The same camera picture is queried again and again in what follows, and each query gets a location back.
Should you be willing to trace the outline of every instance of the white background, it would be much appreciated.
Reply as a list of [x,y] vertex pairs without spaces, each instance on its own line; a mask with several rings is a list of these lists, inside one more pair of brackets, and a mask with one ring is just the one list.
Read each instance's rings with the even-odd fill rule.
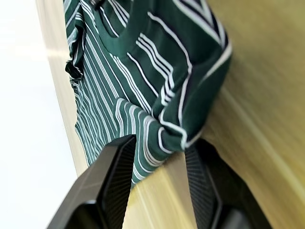
[[35,0],[0,13],[0,228],[46,228],[75,181]]

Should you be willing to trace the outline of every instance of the white stripe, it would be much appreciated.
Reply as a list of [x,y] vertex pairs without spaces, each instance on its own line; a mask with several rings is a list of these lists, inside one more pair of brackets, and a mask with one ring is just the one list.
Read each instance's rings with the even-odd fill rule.
[[135,164],[133,164],[133,173],[134,175],[137,177],[138,180],[143,180],[145,177],[142,176],[139,171],[137,170],[137,167],[135,166]]
[[121,70],[123,70],[123,72],[125,73],[127,79],[129,79],[129,85],[130,85],[131,89],[133,88],[132,91],[134,92],[134,94],[138,98],[138,101],[140,102],[142,109],[146,110],[146,112],[149,113],[151,107],[148,104],[148,102],[146,101],[145,97],[142,95],[142,92],[139,90],[139,88],[137,87],[136,83],[134,82],[133,77],[130,74],[129,70],[120,61],[120,59],[118,57],[116,57],[116,60],[118,61],[118,64],[121,66]]
[[176,130],[177,132],[179,132],[182,137],[181,137],[181,142],[180,142],[180,146],[181,146],[181,149],[184,151],[185,150],[185,143],[186,143],[186,140],[187,140],[187,132],[180,126],[177,126],[171,122],[167,122],[167,121],[164,121],[163,119],[163,116],[164,116],[164,111],[165,109],[163,109],[159,115],[159,119],[160,119],[160,123],[164,126],[167,126],[173,130]]
[[[90,91],[91,92],[91,98],[92,97],[94,97],[94,93],[92,92],[92,89],[91,88],[88,88],[87,87],[87,89],[88,89],[88,91]],[[109,134],[109,131],[108,131],[108,128],[107,128],[107,126],[105,125],[105,120],[104,120],[104,118],[102,117],[102,123],[103,123],[103,125],[101,125],[101,123],[98,121],[98,119],[100,118],[100,117],[97,117],[96,115],[95,115],[95,112],[93,111],[93,108],[92,108],[92,105],[91,105],[91,102],[90,102],[90,99],[89,99],[89,97],[86,95],[86,93],[82,93],[83,94],[83,102],[84,103],[82,103],[83,104],[83,106],[85,105],[85,104],[87,104],[87,109],[85,109],[85,112],[86,112],[86,114],[87,114],[87,116],[91,119],[91,125],[92,125],[92,129],[95,131],[95,135],[93,136],[91,136],[91,138],[92,137],[97,137],[97,136],[99,136],[100,137],[100,140],[102,141],[102,144],[104,145],[104,144],[106,144],[107,143],[107,141],[106,141],[106,139],[105,139],[105,133],[103,132],[103,134],[101,133],[101,129],[100,129],[100,126],[104,126],[106,129],[105,129],[105,131],[106,131],[106,135],[107,135],[107,137],[108,137],[108,142],[109,141],[111,141],[111,139],[110,139],[110,134]]]
[[[86,97],[85,97],[85,94],[83,93],[83,91],[79,90],[79,93],[80,93],[80,96],[82,97],[82,101],[85,101]],[[81,106],[78,107],[78,111],[80,113],[84,114],[84,115],[82,115],[82,118],[79,117],[79,121],[81,121],[81,120],[82,121],[83,120],[87,121],[87,127],[89,129],[90,134],[88,134],[87,130],[84,127],[84,124],[83,124],[83,130],[86,132],[86,135],[87,135],[88,139],[91,139],[91,141],[93,141],[95,144],[97,144],[101,148],[102,146],[99,144],[99,142],[98,141],[94,141],[94,139],[92,138],[94,136],[97,136],[97,130],[95,129],[95,125],[94,125],[94,122],[92,120],[91,115],[88,114],[88,111],[90,110],[89,106],[88,106],[89,103],[90,103],[89,101],[88,101],[88,103],[82,103]],[[91,144],[91,149],[92,150],[94,150],[94,149],[97,150],[96,147],[92,146],[92,144]]]
[[[92,51],[92,46],[91,46],[91,45],[92,45],[92,42],[91,42],[91,40],[90,40],[89,37],[88,37],[87,40],[88,40],[89,48],[90,48],[90,50]],[[103,69],[101,66],[99,66],[99,70],[97,69],[97,66],[96,66],[95,63],[98,64],[98,62],[97,62],[97,59],[96,59],[96,56],[95,56],[94,53],[93,53],[93,56],[94,56],[94,58],[95,58],[95,61],[92,59],[91,55],[89,55],[89,58],[90,58],[90,60],[91,60],[91,65],[95,68],[95,71],[96,71],[97,73],[99,72],[99,70],[102,71],[103,77],[105,78],[105,80],[106,80],[107,83],[108,83],[108,86],[109,86],[110,89],[112,90],[112,89],[114,88],[114,86],[113,86],[113,85],[112,85],[112,86],[109,85],[109,81],[108,81],[107,79],[110,80],[110,78],[109,78],[108,75],[106,75],[106,74],[107,74],[106,70]],[[103,80],[102,80],[102,78],[100,77],[100,74],[99,74],[99,73],[98,73],[98,77],[99,77],[99,81],[103,84],[103,86],[104,86],[104,88],[105,88],[106,94],[108,95],[108,98],[109,98],[109,100],[110,100],[111,105],[113,106],[113,99],[116,99],[116,98],[119,97],[119,96],[116,95],[114,92],[112,92],[112,97],[110,97],[110,95],[109,95],[109,93],[108,93],[108,90],[106,89],[106,87],[105,87],[105,85],[104,85],[104,83],[103,83]]]
[[67,29],[68,26],[70,25],[71,21],[75,18],[75,15],[76,15],[78,9],[80,8],[80,6],[81,6],[81,4],[78,3],[77,6],[76,6],[76,8],[75,8],[75,10],[74,10],[74,12],[73,12],[73,14],[71,15],[71,17],[69,18],[69,20],[68,20],[67,23],[66,23],[66,29]]
[[201,0],[200,2],[207,21],[211,24],[211,26],[214,26],[210,7],[208,6],[205,0]]
[[152,51],[152,48],[147,43],[145,43],[141,38],[138,38],[138,41],[136,41],[135,43],[147,53],[155,70],[157,70],[163,76],[163,78],[167,80],[167,72],[165,72],[164,69],[160,68],[159,65],[160,62],[156,59]]
[[75,39],[76,33],[77,33],[77,29],[74,28],[74,29],[72,30],[71,34],[68,36],[68,38],[67,38],[67,43],[68,43],[69,46],[71,46],[72,43],[73,43],[73,42],[71,42],[71,39],[74,39],[74,41],[76,40],[76,39]]
[[149,86],[149,88],[152,90],[152,92],[154,93],[154,95],[155,95],[156,97],[158,97],[157,91],[155,90],[155,88],[151,85],[151,83],[150,83],[150,82],[148,81],[148,79],[146,78],[146,76],[145,76],[145,74],[144,74],[144,72],[143,72],[141,66],[140,66],[139,63],[137,62],[137,60],[134,59],[134,58],[130,55],[129,52],[127,53],[127,55],[128,55],[129,58],[137,65],[137,67],[138,67],[138,69],[139,69],[139,71],[140,71],[140,73],[141,73],[141,75],[142,75],[142,78],[144,79],[144,81],[146,82],[146,84]]
[[86,163],[87,163],[87,166],[89,167],[89,165],[90,165],[91,163],[90,163],[90,161],[89,161],[90,158],[88,158],[88,156],[87,156],[87,154],[86,154],[86,152],[87,152],[87,147],[86,147],[86,146],[87,146],[87,145],[84,144],[84,142],[83,142],[83,140],[82,140],[82,136],[83,136],[83,135],[81,135],[81,134],[79,133],[79,131],[77,130],[76,126],[79,126],[79,124],[78,124],[78,123],[75,124],[74,130],[75,130],[76,134],[78,135],[78,138],[80,139],[82,148],[83,148],[83,150],[84,150],[84,152],[85,152]]
[[120,105],[121,105],[122,101],[123,101],[123,99],[119,99],[116,106],[115,106],[115,117],[119,122],[120,137],[123,136],[122,131],[124,129],[124,123],[123,123],[122,117],[120,116]]
[[165,95],[164,85],[163,85],[162,88],[161,88],[160,94],[161,94],[161,104],[162,104],[163,106],[167,106],[168,103],[167,103],[166,100],[165,100],[166,95]]
[[98,29],[96,27],[94,15],[92,14],[92,10],[91,10],[90,6],[84,0],[81,0],[81,2],[82,2],[82,9],[83,9],[83,11],[88,14],[88,16],[90,17],[90,19],[92,21],[92,24],[93,24],[93,26],[95,28],[95,31],[97,32],[97,34],[99,34],[99,31],[98,31]]
[[182,0],[182,1],[192,6],[199,14],[201,14],[201,16],[203,16],[209,22],[209,25],[211,27],[214,26],[210,9],[205,1],[203,1],[204,3],[202,4],[202,6],[200,6],[200,4],[194,0]]
[[179,40],[179,38],[177,37],[177,35],[170,29],[168,28],[168,26],[158,17],[152,15],[152,13],[147,12],[148,16],[153,20],[158,22],[163,29],[176,41],[176,43],[178,44],[178,46],[181,48],[181,50],[183,51],[185,57],[186,57],[186,62],[187,62],[187,66],[188,66],[188,73],[192,72],[192,64],[189,58],[189,54],[186,50],[186,48],[183,46],[183,44],[181,43],[181,41]]
[[126,135],[129,135],[129,119],[128,119],[128,114],[127,114],[127,111],[126,111],[126,105],[127,105],[127,103],[125,103],[124,104],[124,112],[125,112],[125,114],[126,114],[126,124],[127,124],[127,130],[126,130]]
[[104,77],[105,77],[106,81],[108,82],[109,87],[111,88],[111,92],[112,92],[113,96],[115,98],[118,98],[119,95],[118,95],[118,93],[117,93],[113,83],[111,82],[111,79],[110,79],[109,75],[107,74],[107,71],[105,70],[105,68],[104,68],[104,66],[103,66],[103,64],[102,64],[102,62],[101,62],[101,60],[100,60],[100,58],[99,58],[99,56],[98,56],[98,54],[97,54],[97,52],[96,52],[96,50],[94,48],[94,45],[92,44],[89,36],[87,37],[87,42],[88,42],[88,45],[89,45],[89,47],[90,47],[90,49],[91,49],[91,51],[93,53],[93,56],[94,56],[97,64],[99,65],[102,73],[104,74]]
[[117,1],[112,1],[118,8],[120,8],[121,12],[125,15],[127,20],[129,19],[129,13],[117,2]]
[[94,72],[93,72],[93,69],[91,68],[91,64],[90,64],[90,62],[89,62],[89,60],[88,60],[86,54],[84,55],[84,59],[85,59],[85,63],[84,63],[84,64],[86,64],[86,65],[88,66],[89,71],[90,71],[90,73],[91,73],[91,77],[90,77],[90,76],[87,77],[86,80],[90,80],[90,82],[91,82],[92,85],[96,85],[97,90],[99,91],[98,93],[97,93],[97,91],[96,91],[95,93],[93,93],[93,91],[91,90],[91,91],[92,91],[92,98],[95,100],[95,95],[96,95],[96,94],[99,94],[99,95],[101,96],[101,98],[102,98],[102,100],[103,100],[103,102],[104,102],[104,105],[105,105],[105,107],[106,107],[106,109],[107,109],[107,111],[108,111],[108,115],[106,114],[106,112],[105,112],[105,110],[104,110],[102,104],[100,103],[100,101],[99,101],[99,103],[100,103],[100,105],[101,105],[101,107],[102,107],[102,109],[103,109],[103,111],[104,111],[104,114],[105,114],[105,116],[106,116],[106,118],[107,118],[107,121],[108,121],[108,123],[109,123],[109,126],[111,127],[112,134],[113,134],[113,136],[115,136],[115,133],[114,133],[114,131],[113,131],[113,129],[112,129],[112,124],[114,125],[115,130],[117,130],[117,126],[115,125],[115,121],[114,121],[114,118],[113,118],[112,110],[111,110],[111,108],[109,107],[109,104],[108,104],[107,101],[106,101],[106,98],[105,98],[105,96],[104,96],[104,92],[103,92],[102,89],[100,88],[99,82],[102,83],[102,85],[103,85],[103,87],[104,87],[104,89],[105,89],[104,91],[107,92],[106,87],[105,87],[104,83],[102,82],[101,78],[100,78],[100,80],[97,80],[97,77],[95,76],[95,74],[94,74]]
[[132,124],[132,134],[136,134],[136,125],[135,125],[135,121],[134,119],[132,118],[133,115],[134,115],[134,111],[135,111],[135,106],[131,106],[129,108],[129,115],[130,115],[130,120],[131,120],[131,124]]
[[[232,45],[229,43],[218,61],[212,66],[212,68],[210,68],[204,78],[199,82],[199,85],[203,83],[207,78],[209,78],[225,61],[227,61],[231,54]],[[200,130],[190,141],[186,142],[185,147],[190,147],[201,136],[201,133],[202,130]]]
[[220,56],[218,61],[210,68],[210,70],[206,73],[204,78],[199,82],[202,83],[207,78],[209,78],[225,61],[229,59],[229,57],[232,54],[232,45],[231,43],[228,43],[226,49],[224,50],[223,54]]
[[212,37],[218,44],[220,44],[220,39],[217,33],[206,23],[200,16],[194,13],[190,8],[186,7],[179,0],[173,0],[174,4],[178,9],[181,10],[186,16],[188,16],[193,22],[195,22],[200,28],[202,28],[210,37]]
[[68,8],[70,7],[71,2],[72,2],[72,0],[65,0],[63,2],[63,8],[65,10],[65,13],[67,12]]
[[77,113],[76,114],[77,115],[77,117],[78,117],[78,122],[75,124],[75,126],[79,126],[79,128],[80,128],[80,131],[81,131],[81,135],[79,134],[79,132],[77,131],[77,129],[75,129],[76,131],[77,131],[77,133],[79,134],[79,136],[80,136],[80,140],[81,140],[81,142],[84,140],[85,142],[86,142],[86,144],[83,144],[83,146],[85,146],[84,147],[84,150],[85,150],[85,152],[89,152],[90,150],[89,150],[89,148],[88,147],[91,147],[91,148],[93,148],[92,147],[92,145],[91,145],[91,143],[89,142],[89,140],[88,140],[88,136],[84,133],[84,124],[83,124],[83,120],[80,118],[80,116],[79,116],[79,114]]
[[[95,40],[95,43],[96,43],[96,44],[97,44],[97,46],[99,47],[100,53],[103,55],[103,57],[104,57],[105,61],[107,62],[109,69],[111,70],[111,72],[112,72],[113,76],[115,77],[116,81],[117,81],[117,82],[118,82],[118,84],[120,85],[121,90],[122,90],[122,92],[124,93],[124,95],[125,95],[126,99],[127,99],[128,101],[130,101],[130,100],[129,100],[129,98],[128,98],[128,96],[127,96],[127,94],[125,93],[125,91],[124,91],[124,89],[123,89],[122,85],[121,85],[121,82],[118,80],[118,78],[117,78],[116,74],[114,73],[114,71],[113,71],[113,69],[112,69],[112,66],[109,64],[109,62],[108,62],[107,58],[105,57],[105,55],[104,55],[103,51],[101,50],[101,47],[100,47],[99,43],[97,42],[97,40],[96,40],[96,38],[95,38],[95,36],[94,36],[93,32],[91,31],[90,27],[88,26],[88,24],[86,24],[86,27],[87,27],[87,29],[90,31],[91,35],[93,36],[93,38],[94,38],[94,40]],[[102,69],[102,68],[104,68],[103,64],[101,63],[100,58],[97,58],[96,60],[97,60],[97,62],[98,62],[98,64],[99,64],[99,66],[101,67],[101,69]],[[112,87],[114,88],[114,86],[113,86],[113,84],[112,84],[111,80],[110,80],[108,83],[110,84],[110,87],[111,87],[111,88],[112,88]],[[114,91],[113,91],[112,93],[115,93],[115,94],[117,95],[117,96],[116,96],[116,98],[118,98],[118,97],[119,97],[119,96],[118,96],[118,93],[116,92],[116,90],[115,90],[115,89],[114,89]]]
[[[82,88],[84,88],[84,87],[85,87],[85,83],[84,83],[83,81],[80,81],[80,83],[81,83]],[[94,102],[95,105],[97,106],[96,101],[95,101],[95,98],[94,98],[94,93],[93,93],[93,91],[92,91],[90,85],[88,85],[88,87],[86,87],[86,89],[90,92],[90,94],[91,94],[90,97],[93,98],[93,102]],[[84,98],[86,98],[85,96],[87,96],[87,95],[83,92],[83,90],[81,90],[80,93],[82,94],[83,100],[84,100]],[[90,109],[88,109],[88,110],[91,110],[91,114],[92,114],[92,115],[88,115],[88,114],[87,114],[87,116],[90,117],[90,118],[91,118],[91,116],[92,116],[92,117],[94,117],[94,119],[95,119],[95,122],[94,122],[95,124],[93,123],[93,124],[92,124],[92,127],[95,129],[96,124],[98,124],[98,123],[100,123],[100,126],[103,126],[102,123],[99,122],[99,120],[100,120],[100,117],[99,117],[99,116],[101,116],[101,117],[102,117],[102,122],[105,124],[105,120],[104,120],[104,118],[103,118],[103,115],[102,115],[100,109],[98,108],[98,106],[97,106],[97,109],[98,109],[99,115],[95,115],[95,114],[94,114],[95,112],[94,112],[93,109],[92,109],[92,106],[91,106],[91,102],[90,102],[90,100],[89,100],[89,97],[87,97],[87,108],[90,108]],[[105,144],[105,143],[107,142],[106,139],[105,139],[105,133],[103,132],[102,135],[101,135],[101,130],[100,130],[100,128],[99,128],[99,125],[98,125],[98,129],[99,129],[99,136],[100,136],[100,139],[101,139],[102,143]]]
[[103,9],[102,7],[100,7],[100,8],[101,8],[101,11],[103,12],[104,18],[105,18],[106,21],[107,21],[107,24],[109,25],[109,28],[111,29],[111,31],[113,32],[113,34],[114,34],[116,37],[119,37],[119,35],[117,34],[117,32],[114,30],[114,28],[113,28],[112,25],[110,24],[110,21],[108,20],[106,14],[105,14],[104,9]]
[[187,76],[187,79],[186,79],[186,83],[184,83],[183,86],[182,86],[181,97],[180,97],[180,102],[179,102],[179,107],[178,107],[178,120],[179,120],[180,126],[182,126],[182,108],[183,108],[183,102],[184,102],[184,98],[185,98],[187,82],[188,82],[188,79],[189,79],[189,77],[190,77],[190,75],[192,73],[193,65],[191,64],[191,61],[190,61],[190,58],[189,58],[189,54],[188,54],[186,48],[183,46],[183,44],[181,43],[181,41],[179,40],[177,35],[170,28],[168,28],[168,26],[160,18],[158,18],[156,16],[153,16],[152,13],[150,13],[150,12],[147,12],[147,14],[148,14],[148,16],[153,21],[158,22],[164,28],[164,30],[177,42],[177,44],[179,45],[181,50],[184,52],[184,55],[186,57],[186,62],[187,62],[187,65],[188,65],[188,69],[187,69],[188,76]]
[[164,127],[160,127],[159,130],[158,130],[158,142],[159,142],[159,148],[167,153],[167,154],[172,154],[173,152],[168,150],[168,149],[165,149],[164,146],[163,146],[163,143],[162,143],[162,131],[164,130]]
[[127,19],[125,20],[124,17],[121,16],[121,14],[118,12],[117,7],[113,4],[113,2],[111,0],[108,0],[108,2],[110,3],[110,5],[112,6],[114,13],[116,14],[116,16],[118,17],[118,19],[120,20],[122,26],[124,26],[126,28],[126,23],[127,23]]
[[134,95],[137,97],[142,109],[144,109],[146,112],[150,112],[151,107],[148,104],[148,102],[146,101],[145,97],[143,96],[142,92],[139,90],[139,88],[137,87],[136,83],[133,80],[133,77],[131,76],[129,70],[126,68],[126,66],[120,61],[120,59],[118,57],[115,57],[111,54],[111,57],[113,58],[114,62],[116,63],[116,65],[118,66],[118,68],[120,69],[120,71],[122,72],[122,74],[125,76],[127,83],[130,87],[130,89],[132,90],[132,92],[134,93]]
[[159,166],[163,161],[159,161],[156,158],[154,158],[148,148],[148,135],[149,135],[149,127],[150,124],[154,121],[154,119],[151,116],[147,116],[144,118],[143,121],[143,152],[144,157],[148,164],[150,164],[153,167]]
[[224,32],[224,27],[223,25],[216,19],[217,21],[217,26],[218,26],[218,31],[219,31],[219,36],[220,36],[220,41],[221,41],[221,46],[224,48],[225,46],[225,32]]
[[81,45],[81,43],[78,42],[78,45],[77,45],[77,48],[76,48],[76,52],[75,52],[75,55],[74,55],[74,59],[73,59],[73,65],[74,65],[74,66],[75,66],[76,61],[77,61],[78,50],[79,50],[79,48],[80,48],[80,45]]
[[167,75],[169,77],[170,87],[171,89],[175,87],[174,81],[173,81],[173,67],[168,63],[159,53],[155,46],[155,44],[150,40],[148,37],[146,37],[143,33],[140,33],[140,37],[143,38],[153,49],[154,54],[156,55],[157,59],[160,61],[160,67],[164,69],[165,72],[167,72]]
[[[148,57],[149,57],[149,59],[151,60],[151,63],[152,63],[152,65],[153,65],[153,67],[155,68],[155,70],[157,71],[157,72],[159,72],[163,77],[164,77],[164,79],[165,80],[167,80],[167,75],[163,72],[163,70],[156,64],[156,62],[154,61],[154,58],[152,57],[152,54],[151,54],[151,52],[148,50],[148,48],[146,48],[144,45],[142,45],[142,43],[140,43],[139,41],[136,41],[135,42],[141,49],[143,49],[146,53],[147,53],[147,55],[148,55]],[[162,105],[163,106],[166,106],[167,105],[167,103],[165,102],[165,90],[164,90],[164,88],[163,88],[163,92],[161,91],[161,102],[162,102]]]
[[[141,137],[141,120],[140,120],[140,114],[141,113],[144,113],[144,111],[139,111],[139,113],[138,113],[138,120],[139,120],[139,132],[138,132],[138,136],[139,137]],[[146,173],[152,173],[152,171],[150,171],[150,170],[147,170],[146,168],[144,168],[143,167],[143,165],[141,164],[141,162],[140,162],[140,158],[139,158],[139,152],[140,152],[140,144],[138,143],[137,144],[138,145],[138,149],[137,149],[137,152],[138,152],[138,156],[137,156],[137,159],[138,159],[138,162],[139,162],[139,165],[140,165],[140,167],[141,167],[141,169],[143,170],[143,171],[145,171]]]

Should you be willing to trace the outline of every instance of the shirt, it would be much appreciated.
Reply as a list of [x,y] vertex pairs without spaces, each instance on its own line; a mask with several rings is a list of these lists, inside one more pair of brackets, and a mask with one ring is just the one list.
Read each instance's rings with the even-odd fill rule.
[[132,185],[200,136],[231,45],[205,1],[64,0],[75,130],[88,165],[136,135]]

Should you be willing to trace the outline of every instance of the wooden surface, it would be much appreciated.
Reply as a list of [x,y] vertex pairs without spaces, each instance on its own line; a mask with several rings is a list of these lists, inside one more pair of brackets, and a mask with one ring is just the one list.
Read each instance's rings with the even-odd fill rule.
[[[86,169],[74,132],[75,102],[61,0],[36,0],[74,163]],[[210,0],[234,47],[231,69],[203,137],[247,182],[275,229],[305,228],[305,2]],[[125,229],[196,228],[183,154],[131,192]]]

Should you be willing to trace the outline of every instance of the shirt sleeve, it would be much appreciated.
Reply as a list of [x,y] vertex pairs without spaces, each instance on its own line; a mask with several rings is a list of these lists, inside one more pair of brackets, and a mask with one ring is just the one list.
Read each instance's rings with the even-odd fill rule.
[[83,54],[85,42],[85,24],[79,0],[64,0],[65,28],[69,47],[70,60],[66,64],[66,72],[72,79],[83,76]]

